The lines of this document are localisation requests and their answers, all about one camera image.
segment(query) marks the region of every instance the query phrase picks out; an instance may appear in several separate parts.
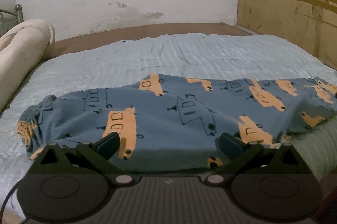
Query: bed sheet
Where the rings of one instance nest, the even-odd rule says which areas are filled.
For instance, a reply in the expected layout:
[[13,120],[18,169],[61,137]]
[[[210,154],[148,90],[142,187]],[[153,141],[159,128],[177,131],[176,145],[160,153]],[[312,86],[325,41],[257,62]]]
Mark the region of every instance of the bed sheet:
[[[205,34],[164,35],[120,41],[65,54],[37,67],[0,118],[0,200],[31,165],[16,123],[30,105],[45,96],[136,83],[150,73],[191,78],[275,80],[315,77],[337,85],[337,72],[288,41],[272,36]],[[293,140],[320,178],[337,165],[337,120]],[[23,213],[13,195],[6,209]]]

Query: black cable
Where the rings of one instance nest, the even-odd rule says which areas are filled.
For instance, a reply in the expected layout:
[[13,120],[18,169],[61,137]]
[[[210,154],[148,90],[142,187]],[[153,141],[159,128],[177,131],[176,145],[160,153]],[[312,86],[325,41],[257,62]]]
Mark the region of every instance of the black cable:
[[5,212],[5,207],[6,207],[6,204],[8,202],[8,200],[11,198],[11,195],[15,192],[15,190],[17,189],[17,187],[19,186],[21,180],[19,180],[18,182],[16,182],[16,184],[13,186],[13,188],[9,191],[9,193],[7,194],[4,202],[2,203],[2,206],[1,206],[1,210],[0,210],[0,224],[3,224],[2,223],[2,218],[3,218],[3,213]]

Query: black mechanical device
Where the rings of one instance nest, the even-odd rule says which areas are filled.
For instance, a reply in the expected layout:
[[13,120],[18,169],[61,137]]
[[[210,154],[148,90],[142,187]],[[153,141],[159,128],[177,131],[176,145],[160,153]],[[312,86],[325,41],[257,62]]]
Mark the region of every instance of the black mechanical device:
[[73,149],[49,143],[17,190],[24,224],[315,223],[322,190],[289,143],[266,149],[224,133],[220,148],[235,156],[204,176],[125,173],[108,161],[119,144],[117,133]]

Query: beige pillow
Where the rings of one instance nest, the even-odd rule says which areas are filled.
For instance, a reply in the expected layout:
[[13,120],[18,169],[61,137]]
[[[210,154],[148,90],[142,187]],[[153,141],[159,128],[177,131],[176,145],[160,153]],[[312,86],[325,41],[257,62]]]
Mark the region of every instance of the beige pillow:
[[24,21],[0,38],[0,112],[29,71],[49,58],[54,46],[54,28],[43,19]]

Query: circular black disc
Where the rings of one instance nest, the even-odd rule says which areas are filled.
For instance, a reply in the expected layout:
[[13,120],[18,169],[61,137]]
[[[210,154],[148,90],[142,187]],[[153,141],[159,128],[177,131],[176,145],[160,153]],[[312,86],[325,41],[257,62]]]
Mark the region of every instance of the circular black disc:
[[313,175],[241,174],[231,184],[235,201],[258,218],[299,220],[320,205],[322,190]]
[[17,190],[23,212],[47,223],[80,220],[94,213],[107,199],[109,185],[102,175],[85,172],[26,175]]

